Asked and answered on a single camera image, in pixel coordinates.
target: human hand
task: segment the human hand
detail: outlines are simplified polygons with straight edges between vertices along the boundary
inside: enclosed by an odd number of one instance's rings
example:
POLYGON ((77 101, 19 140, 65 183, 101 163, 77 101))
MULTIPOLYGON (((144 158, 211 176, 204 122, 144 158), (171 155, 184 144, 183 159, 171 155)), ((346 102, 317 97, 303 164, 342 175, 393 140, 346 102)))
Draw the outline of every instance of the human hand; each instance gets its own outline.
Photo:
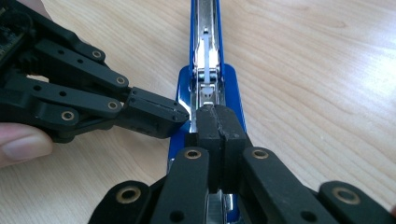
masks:
MULTIPOLYGON (((40 0, 19 0, 50 19, 40 0)), ((0 123, 0 167, 48 155, 51 139, 41 130, 16 123, 0 123)))

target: metal rivet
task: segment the metal rivet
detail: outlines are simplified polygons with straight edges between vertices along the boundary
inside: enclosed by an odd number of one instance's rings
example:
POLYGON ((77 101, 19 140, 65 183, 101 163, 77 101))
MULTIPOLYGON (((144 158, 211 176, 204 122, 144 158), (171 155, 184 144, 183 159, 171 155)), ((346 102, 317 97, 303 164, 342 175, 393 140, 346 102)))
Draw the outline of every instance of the metal rivet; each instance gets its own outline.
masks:
POLYGON ((262 149, 256 149, 251 154, 253 155, 254 158, 259 160, 267 159, 270 156, 266 151, 262 149))
POLYGON ((347 204, 361 203, 361 198, 359 198, 358 194, 356 194, 350 189, 337 187, 332 189, 332 194, 334 195, 335 198, 337 198, 343 203, 347 203, 347 204))
POLYGON ((188 150, 188 151, 186 151, 185 153, 184 153, 184 156, 187 158, 187 159, 190 159, 190 160, 195 160, 195 159, 198 159, 198 158, 200 158, 201 157, 201 152, 200 151, 197 151, 197 150, 188 150))
POLYGON ((95 57, 95 58, 100 58, 100 57, 102 57, 102 53, 100 51, 98 51, 98 50, 94 50, 92 52, 92 56, 95 57))
POLYGON ((110 109, 117 109, 117 107, 119 107, 119 106, 117 105, 116 102, 108 103, 108 108, 110 108, 110 109))
POLYGON ((62 119, 69 121, 74 119, 74 114, 71 111, 64 111, 62 113, 62 119))
POLYGON ((142 195, 140 189, 136 186, 127 186, 117 192, 116 199, 119 203, 133 203, 136 202, 142 195))
POLYGON ((125 83, 125 79, 123 77, 117 77, 117 83, 124 84, 125 83))

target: light wood surface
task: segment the light wood surface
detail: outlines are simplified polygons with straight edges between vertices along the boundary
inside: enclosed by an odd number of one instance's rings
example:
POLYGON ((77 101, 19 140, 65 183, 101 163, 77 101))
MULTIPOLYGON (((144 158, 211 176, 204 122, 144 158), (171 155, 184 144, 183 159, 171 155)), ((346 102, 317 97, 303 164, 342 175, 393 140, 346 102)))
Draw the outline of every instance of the light wood surface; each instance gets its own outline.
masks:
MULTIPOLYGON (((190 1, 44 4, 131 86, 175 97, 189 62, 190 1)), ((312 189, 342 180, 396 204, 396 2, 227 0, 221 18, 253 144, 312 189)), ((3 168, 0 223, 86 223, 114 185, 164 176, 168 144, 116 127, 3 168)))

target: wooden table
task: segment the wooden table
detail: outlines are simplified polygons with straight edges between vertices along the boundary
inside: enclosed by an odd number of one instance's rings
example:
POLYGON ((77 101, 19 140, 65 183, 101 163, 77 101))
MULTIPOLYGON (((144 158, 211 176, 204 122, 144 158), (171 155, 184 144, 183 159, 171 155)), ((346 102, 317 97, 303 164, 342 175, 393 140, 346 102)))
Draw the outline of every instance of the wooden table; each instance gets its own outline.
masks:
MULTIPOLYGON (((190 1, 44 3, 131 86, 175 97, 190 1)), ((396 204, 396 2, 227 0, 221 12, 253 144, 312 189, 342 180, 396 204)), ((168 144, 115 127, 3 168, 0 223, 86 223, 114 185, 164 176, 168 144)))

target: wood grain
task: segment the wood grain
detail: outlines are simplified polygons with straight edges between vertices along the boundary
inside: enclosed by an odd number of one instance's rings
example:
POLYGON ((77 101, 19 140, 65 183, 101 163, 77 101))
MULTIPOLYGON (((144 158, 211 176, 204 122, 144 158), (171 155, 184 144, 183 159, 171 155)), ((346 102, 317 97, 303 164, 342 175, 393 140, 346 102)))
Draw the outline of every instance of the wood grain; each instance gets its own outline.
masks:
MULTIPOLYGON (((174 98, 190 1, 43 2, 131 86, 174 98)), ((221 18, 253 144, 312 189, 337 179, 396 204, 396 2, 228 0, 221 18)), ((164 176, 168 143, 113 128, 4 168, 0 223, 86 223, 114 185, 164 176)))

